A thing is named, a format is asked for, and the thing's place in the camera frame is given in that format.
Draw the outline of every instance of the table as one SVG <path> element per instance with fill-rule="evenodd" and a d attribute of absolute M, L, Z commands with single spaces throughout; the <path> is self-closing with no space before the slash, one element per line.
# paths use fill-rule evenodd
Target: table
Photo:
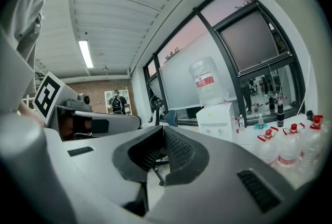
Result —
<path fill-rule="evenodd" d="M 300 115 L 285 119 L 283 128 L 290 128 L 292 123 L 296 123 L 296 124 L 303 123 L 305 125 L 306 129 L 309 129 L 309 126 L 312 124 L 311 121 L 307 120 L 306 115 L 300 114 Z M 276 121 L 267 123 L 267 125 L 268 125 L 268 128 L 270 128 L 270 127 L 278 128 Z M 189 130 L 192 130 L 195 132 L 199 132 L 198 127 L 190 127 L 190 126 L 186 126 L 186 125 L 179 125 L 178 127 L 184 128 L 184 129 L 189 129 Z M 240 132 L 238 134 L 235 133 L 233 135 L 233 142 L 255 155 L 255 146 L 257 144 L 257 141 L 259 140 L 257 138 L 257 136 L 264 134 L 265 130 L 266 129 L 254 130 L 254 126 L 249 126 L 249 127 L 245 128 L 244 130 L 240 130 Z M 275 135 L 276 136 L 275 139 L 277 141 L 279 141 L 283 135 L 284 134 L 282 133 L 282 128 L 279 128 L 278 133 Z M 299 175 L 296 172 L 296 167 L 297 166 L 295 165 L 292 168 L 285 169 L 285 168 L 280 167 L 277 163 L 273 166 L 273 168 L 275 170 L 277 170 L 280 174 L 282 174 L 289 181 L 289 183 L 295 189 L 297 189 L 300 186 L 302 186 L 304 183 L 309 181 L 310 179 L 304 178 L 301 175 Z"/>

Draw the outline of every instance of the glass pane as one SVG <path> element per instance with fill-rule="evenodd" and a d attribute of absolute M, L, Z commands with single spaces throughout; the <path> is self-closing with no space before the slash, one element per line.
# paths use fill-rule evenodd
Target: glass pane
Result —
<path fill-rule="evenodd" d="M 221 31 L 239 71 L 278 55 L 269 26 L 255 11 Z"/>
<path fill-rule="evenodd" d="M 192 63 L 203 57 L 212 57 L 229 97 L 236 97 L 234 86 L 224 61 L 215 41 L 209 34 L 203 23 L 198 23 L 203 32 L 195 38 L 186 48 L 183 48 L 172 59 L 168 60 L 161 68 L 164 90 L 169 102 L 169 109 L 185 109 L 200 106 L 195 81 L 193 80 L 189 67 Z"/>
<path fill-rule="evenodd" d="M 152 80 L 149 83 L 149 85 L 150 85 L 154 95 L 156 95 L 158 98 L 162 99 L 158 78 L 155 78 L 154 80 Z"/>
<path fill-rule="evenodd" d="M 154 61 L 152 61 L 148 66 L 147 69 L 149 70 L 149 76 L 153 76 L 157 71 L 156 71 L 156 67 L 155 67 L 155 63 Z"/>
<path fill-rule="evenodd" d="M 296 106 L 295 88 L 289 66 L 240 83 L 247 118 L 258 114 L 275 115 L 277 103 L 281 101 L 284 110 Z"/>
<path fill-rule="evenodd" d="M 249 3 L 251 0 L 215 0 L 202 10 L 202 14 L 214 26 Z"/>
<path fill-rule="evenodd" d="M 205 30 L 205 26 L 197 16 L 190 20 L 158 54 L 160 67 L 163 67 L 176 54 L 191 45 Z"/>

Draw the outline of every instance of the black rubber pad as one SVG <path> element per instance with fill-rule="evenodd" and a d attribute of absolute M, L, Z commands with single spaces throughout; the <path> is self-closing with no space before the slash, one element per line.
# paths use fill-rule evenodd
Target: black rubber pad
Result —
<path fill-rule="evenodd" d="M 238 177 L 263 213 L 280 204 L 280 200 L 251 170 L 238 173 Z"/>
<path fill-rule="evenodd" d="M 83 147 L 83 148 L 68 150 L 68 154 L 69 154 L 69 156 L 73 157 L 73 156 L 85 154 L 85 153 L 88 153 L 88 152 L 91 152 L 91 151 L 93 151 L 92 147 Z"/>

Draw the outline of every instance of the ceiling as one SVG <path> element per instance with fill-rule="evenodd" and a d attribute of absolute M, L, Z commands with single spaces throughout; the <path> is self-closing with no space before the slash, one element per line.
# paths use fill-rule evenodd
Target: ceiling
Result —
<path fill-rule="evenodd" d="M 128 76 L 156 18 L 170 0 L 46 0 L 36 70 L 59 78 Z M 94 68 L 86 68 L 79 40 L 87 40 Z"/>

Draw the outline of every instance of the window frame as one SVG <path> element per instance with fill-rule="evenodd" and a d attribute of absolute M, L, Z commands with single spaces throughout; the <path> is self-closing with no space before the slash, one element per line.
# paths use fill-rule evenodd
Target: window frame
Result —
<path fill-rule="evenodd" d="M 167 99 L 165 97 L 165 91 L 163 88 L 163 83 L 161 79 L 160 74 L 160 64 L 158 59 L 158 54 L 160 51 L 169 43 L 169 41 L 195 16 L 198 16 L 200 20 L 202 21 L 203 25 L 206 27 L 207 31 L 210 33 L 212 38 L 214 39 L 219 51 L 221 52 L 226 66 L 228 68 L 229 74 L 231 76 L 231 80 L 235 89 L 237 101 L 238 101 L 238 107 L 239 112 L 244 117 L 245 126 L 248 125 L 254 125 L 257 122 L 257 119 L 250 118 L 247 120 L 246 117 L 246 111 L 245 111 L 245 103 L 244 98 L 241 92 L 240 82 L 248 80 L 250 78 L 262 75 L 266 72 L 269 72 L 271 70 L 279 69 L 281 67 L 289 65 L 290 72 L 292 75 L 292 81 L 294 83 L 295 88 L 295 95 L 296 95 L 296 103 L 297 107 L 294 107 L 289 110 L 285 110 L 285 118 L 289 118 L 291 116 L 294 116 L 299 111 L 299 107 L 304 95 L 305 95 L 305 81 L 303 78 L 302 70 L 300 63 L 298 61 L 298 58 L 296 56 L 295 50 L 293 45 L 291 44 L 287 34 L 283 30 L 283 28 L 280 26 L 276 18 L 271 14 L 271 12 L 259 1 L 259 0 L 251 0 L 251 3 L 243 6 L 242 8 L 238 9 L 225 19 L 219 21 L 216 25 L 211 26 L 207 19 L 204 17 L 204 15 L 201 13 L 201 11 L 207 7 L 210 3 L 212 3 L 214 0 L 205 0 L 203 3 L 201 3 L 199 6 L 195 7 L 192 12 L 175 28 L 175 30 L 165 39 L 165 41 L 160 45 L 160 47 L 157 49 L 155 53 L 153 53 L 153 56 L 149 59 L 149 61 L 146 63 L 146 65 L 143 67 L 144 69 L 144 75 L 145 75 L 145 82 L 148 89 L 149 99 L 151 99 L 151 92 L 149 91 L 150 87 L 148 84 L 154 80 L 155 78 L 158 78 L 160 91 L 163 96 L 163 103 L 165 106 L 166 113 L 168 113 L 168 103 Z M 226 44 L 225 39 L 223 39 L 222 34 L 219 32 L 222 29 L 227 28 L 228 26 L 231 26 L 232 24 L 236 23 L 237 21 L 245 18 L 250 13 L 253 13 L 254 11 L 259 11 L 261 15 L 264 17 L 265 20 L 268 20 L 274 27 L 275 31 L 279 34 L 281 37 L 281 40 L 285 44 L 285 47 L 287 48 L 287 52 L 282 53 L 278 55 L 275 58 L 270 59 L 269 61 L 265 61 L 261 64 L 252 66 L 246 70 L 239 71 L 236 63 L 231 55 L 231 52 L 229 50 L 229 47 Z M 154 61 L 155 67 L 156 67 L 156 73 L 149 76 L 148 72 L 148 65 Z M 303 113 L 305 110 L 305 106 L 303 104 L 302 108 L 300 109 L 300 112 Z M 271 122 L 276 121 L 276 117 L 274 115 L 264 115 L 265 122 Z M 194 121 L 188 122 L 184 121 L 181 122 L 178 121 L 179 124 L 185 125 L 185 123 L 188 125 L 188 123 L 191 123 L 193 125 Z"/>

